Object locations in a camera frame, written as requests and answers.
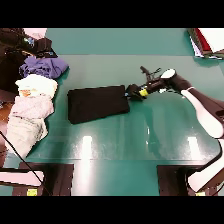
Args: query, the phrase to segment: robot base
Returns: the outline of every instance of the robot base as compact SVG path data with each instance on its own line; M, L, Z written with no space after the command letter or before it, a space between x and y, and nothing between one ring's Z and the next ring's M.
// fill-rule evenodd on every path
M187 187L186 172L199 168L200 165L158 165L157 174L160 196L196 196L195 192ZM217 187L204 190L206 196L211 196Z
M72 178L74 164L55 163L28 163L34 171L44 172L44 185L53 196L70 196L72 188ZM25 163L20 163L19 169L26 169ZM37 196L48 196L43 186L15 186L12 196L27 196L29 189L37 189Z

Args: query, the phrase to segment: yellow sticker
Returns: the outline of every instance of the yellow sticker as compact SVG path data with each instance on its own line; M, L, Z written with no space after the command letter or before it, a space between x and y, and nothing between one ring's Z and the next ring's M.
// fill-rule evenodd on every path
M198 193L196 193L196 196L206 196L206 195L205 195L205 192L202 191L202 192L198 192Z
M28 189L27 196L37 196L37 189Z
M140 93L141 96L147 96L148 95L148 92L147 92L146 89L143 89L143 90L139 91L139 93Z

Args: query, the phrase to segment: white paper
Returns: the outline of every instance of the white paper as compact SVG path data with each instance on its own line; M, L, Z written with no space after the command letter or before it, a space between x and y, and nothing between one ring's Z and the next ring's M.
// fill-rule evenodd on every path
M224 28L199 28L212 52L224 49Z
M194 55L196 57L201 57L201 58L204 58L204 56L202 55L201 51L199 50L199 48L197 47L197 45L194 43L194 41L192 40L192 38L190 37L191 39L191 44L193 46L193 49L194 49ZM214 58L214 59L219 59L219 60L222 60L222 58L218 58L216 56L211 56L209 58Z
M25 34L39 40L45 37L47 28L23 28Z

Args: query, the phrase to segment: red object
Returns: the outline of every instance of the red object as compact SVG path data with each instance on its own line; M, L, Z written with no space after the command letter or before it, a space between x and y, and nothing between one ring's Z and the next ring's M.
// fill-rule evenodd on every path
M201 42L202 48L204 51L211 51L211 48L207 41L205 40L204 36L202 35L201 31L198 28L195 28L199 41Z

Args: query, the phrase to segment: table surface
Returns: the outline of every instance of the table surface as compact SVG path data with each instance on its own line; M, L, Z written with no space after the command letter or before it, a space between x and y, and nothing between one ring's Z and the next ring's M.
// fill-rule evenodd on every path
M199 91L224 100L223 61L193 57L185 29L49 28L47 37L70 68L57 80L55 112L45 120L49 133L26 161L73 163L72 195L159 195L156 165L205 164L219 153L192 105L174 93L130 102L128 114L77 125L67 119L68 90L143 84L141 65L175 68ZM19 162L9 154L4 167ZM0 195L11 194L11 187L0 187Z

